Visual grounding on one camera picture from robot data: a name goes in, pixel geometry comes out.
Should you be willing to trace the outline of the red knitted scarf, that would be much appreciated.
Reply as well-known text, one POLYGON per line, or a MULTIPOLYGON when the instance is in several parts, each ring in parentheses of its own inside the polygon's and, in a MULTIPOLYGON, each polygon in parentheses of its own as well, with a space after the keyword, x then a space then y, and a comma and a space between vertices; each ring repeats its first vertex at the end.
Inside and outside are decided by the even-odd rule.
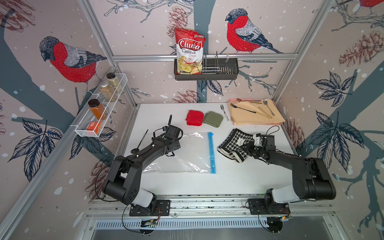
POLYGON ((188 126, 201 126, 203 124, 204 113, 200 111, 189 110, 186 121, 188 126))

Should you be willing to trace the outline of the clear plastic vacuum bag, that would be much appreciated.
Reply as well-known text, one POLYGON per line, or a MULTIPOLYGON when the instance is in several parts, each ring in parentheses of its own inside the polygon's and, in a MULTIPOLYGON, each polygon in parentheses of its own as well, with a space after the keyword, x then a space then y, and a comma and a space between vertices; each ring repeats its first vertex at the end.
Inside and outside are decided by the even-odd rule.
POLYGON ((181 148, 171 157, 162 156, 144 170, 144 173, 202 173, 213 174, 209 133, 185 133, 180 140, 181 148))

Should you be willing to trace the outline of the olive green knitted scarf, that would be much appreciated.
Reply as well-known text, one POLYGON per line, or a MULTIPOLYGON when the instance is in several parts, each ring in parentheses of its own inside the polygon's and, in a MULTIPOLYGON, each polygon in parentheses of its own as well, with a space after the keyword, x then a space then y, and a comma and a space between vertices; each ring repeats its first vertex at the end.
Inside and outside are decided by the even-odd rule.
POLYGON ((203 123, 218 128, 221 125, 223 119, 224 117, 222 115, 210 111, 204 115, 203 123))

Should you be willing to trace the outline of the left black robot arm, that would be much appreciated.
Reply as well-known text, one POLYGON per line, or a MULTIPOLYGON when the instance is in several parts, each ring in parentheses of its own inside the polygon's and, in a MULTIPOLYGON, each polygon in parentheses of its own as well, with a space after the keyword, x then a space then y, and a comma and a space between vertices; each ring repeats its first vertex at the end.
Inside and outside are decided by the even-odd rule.
POLYGON ((143 170, 154 160, 181 148, 180 139, 183 131, 163 133, 153 139, 150 145, 136 154, 114 159, 103 183, 102 192, 125 204, 152 208, 156 202, 155 194, 141 188, 143 170))

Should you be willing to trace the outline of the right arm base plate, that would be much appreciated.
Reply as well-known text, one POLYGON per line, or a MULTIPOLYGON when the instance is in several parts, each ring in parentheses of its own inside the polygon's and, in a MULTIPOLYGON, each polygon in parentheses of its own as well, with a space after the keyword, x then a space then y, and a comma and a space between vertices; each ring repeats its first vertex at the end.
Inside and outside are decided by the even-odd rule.
POLYGON ((264 199, 248 199, 245 207, 250 210, 251 215, 290 215, 288 204, 267 204, 264 199))

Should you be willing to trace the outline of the black white houndstooth scarf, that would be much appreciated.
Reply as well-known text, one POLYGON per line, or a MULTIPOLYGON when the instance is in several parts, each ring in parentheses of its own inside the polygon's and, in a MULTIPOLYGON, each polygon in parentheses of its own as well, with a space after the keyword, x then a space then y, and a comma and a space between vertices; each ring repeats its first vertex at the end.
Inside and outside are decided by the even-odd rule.
POLYGON ((224 157, 242 163, 248 157, 242 146, 252 142, 254 136, 244 133, 239 129, 233 129, 226 140, 217 148, 224 157))

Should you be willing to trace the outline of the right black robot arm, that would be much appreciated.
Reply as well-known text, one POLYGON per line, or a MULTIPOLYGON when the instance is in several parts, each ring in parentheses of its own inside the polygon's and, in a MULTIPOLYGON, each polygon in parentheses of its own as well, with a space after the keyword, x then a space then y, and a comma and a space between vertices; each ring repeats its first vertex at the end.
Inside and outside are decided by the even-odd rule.
POLYGON ((255 146, 250 142, 243 146, 245 152, 255 159, 276 165, 292 172, 292 184, 269 189, 265 193, 267 206, 283 205, 299 201, 333 200, 336 188, 325 163, 319 158, 304 158, 276 151, 272 146, 255 146))

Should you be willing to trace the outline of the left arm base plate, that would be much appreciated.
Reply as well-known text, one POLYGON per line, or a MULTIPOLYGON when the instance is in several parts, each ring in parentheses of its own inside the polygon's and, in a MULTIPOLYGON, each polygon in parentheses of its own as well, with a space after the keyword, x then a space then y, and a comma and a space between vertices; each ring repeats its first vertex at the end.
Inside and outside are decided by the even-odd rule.
POLYGON ((140 205, 131 205, 130 217, 145 217, 145 216, 168 216, 170 214, 170 200, 155 200, 145 208, 140 205))

